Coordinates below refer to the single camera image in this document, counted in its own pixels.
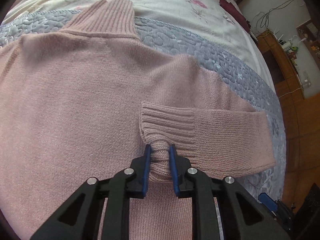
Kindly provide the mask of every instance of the pink sweater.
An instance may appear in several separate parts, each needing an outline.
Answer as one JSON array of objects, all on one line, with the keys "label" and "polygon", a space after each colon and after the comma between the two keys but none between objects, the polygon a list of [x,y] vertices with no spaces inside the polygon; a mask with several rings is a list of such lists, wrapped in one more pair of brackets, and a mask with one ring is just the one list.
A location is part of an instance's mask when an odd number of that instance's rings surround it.
[{"label": "pink sweater", "polygon": [[0,49],[0,208],[22,240],[88,177],[110,178],[150,143],[150,185],[131,201],[131,239],[191,239],[168,145],[209,176],[275,164],[268,122],[188,55],[143,45],[132,3],[101,0],[56,33]]}]

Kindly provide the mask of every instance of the white wall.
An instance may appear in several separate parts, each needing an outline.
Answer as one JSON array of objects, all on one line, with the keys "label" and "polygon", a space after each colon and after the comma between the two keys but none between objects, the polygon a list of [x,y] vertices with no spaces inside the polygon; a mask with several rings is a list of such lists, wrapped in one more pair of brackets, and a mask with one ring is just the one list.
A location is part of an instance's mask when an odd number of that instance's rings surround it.
[{"label": "white wall", "polygon": [[[256,16],[260,11],[267,13],[271,8],[275,8],[287,0],[243,0],[239,8],[243,13],[244,17],[251,21],[252,30],[254,33],[257,33],[255,29],[255,24],[257,20],[262,16]],[[310,14],[303,0],[295,0],[286,8],[280,10],[274,10],[270,13],[269,17],[269,26],[270,30],[280,29],[277,33],[277,37],[280,37],[283,34],[282,40],[288,41],[294,35],[297,35],[297,27],[307,20],[310,19]],[[258,28],[258,31],[263,32],[264,29]],[[293,45],[297,46],[300,38],[294,37]],[[295,60],[298,64],[298,73],[300,79],[304,79],[303,72],[306,71],[309,80],[311,82],[311,87],[304,89],[304,95],[306,98],[315,95],[320,92],[320,71],[311,56],[310,52],[303,44],[300,42],[299,51],[297,53],[297,59]]]}]

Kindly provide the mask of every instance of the metal pin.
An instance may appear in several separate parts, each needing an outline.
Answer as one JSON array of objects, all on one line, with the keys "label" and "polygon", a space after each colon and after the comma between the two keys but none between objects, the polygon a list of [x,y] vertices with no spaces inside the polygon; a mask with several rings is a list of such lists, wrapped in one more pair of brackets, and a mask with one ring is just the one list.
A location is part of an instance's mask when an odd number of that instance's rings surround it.
[{"label": "metal pin", "polygon": [[235,179],[231,176],[225,178],[226,183],[232,184],[235,182]]},{"label": "metal pin", "polygon": [[189,168],[188,169],[189,174],[196,174],[197,172],[198,172],[198,170],[196,168]]},{"label": "metal pin", "polygon": [[132,173],[134,173],[134,169],[132,168],[126,168],[124,170],[124,174],[131,175]]},{"label": "metal pin", "polygon": [[94,178],[94,177],[89,178],[89,179],[87,180],[87,183],[88,183],[89,185],[96,184],[96,183],[97,183],[97,179]]}]

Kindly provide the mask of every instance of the white floral bed sheet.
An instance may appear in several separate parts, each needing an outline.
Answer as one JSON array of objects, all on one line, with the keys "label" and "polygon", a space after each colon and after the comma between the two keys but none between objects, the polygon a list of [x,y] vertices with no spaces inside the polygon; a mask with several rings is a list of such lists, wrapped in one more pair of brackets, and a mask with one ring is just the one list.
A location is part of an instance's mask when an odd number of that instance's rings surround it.
[{"label": "white floral bed sheet", "polygon": [[[98,0],[17,0],[2,24],[40,11],[83,10]],[[219,0],[131,0],[135,16],[169,23],[214,42],[243,60],[275,91],[262,54]],[[227,0],[239,10],[234,0]]]}]

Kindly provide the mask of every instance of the maroon cloth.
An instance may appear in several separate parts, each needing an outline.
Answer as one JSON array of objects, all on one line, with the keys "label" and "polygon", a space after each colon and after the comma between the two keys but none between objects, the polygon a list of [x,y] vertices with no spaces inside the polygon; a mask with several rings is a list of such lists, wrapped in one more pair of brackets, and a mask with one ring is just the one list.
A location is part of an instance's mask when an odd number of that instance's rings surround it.
[{"label": "maroon cloth", "polygon": [[245,17],[234,7],[234,5],[226,0],[220,0],[220,6],[225,9],[241,26],[245,29],[247,33],[250,32],[250,28],[247,24]]}]

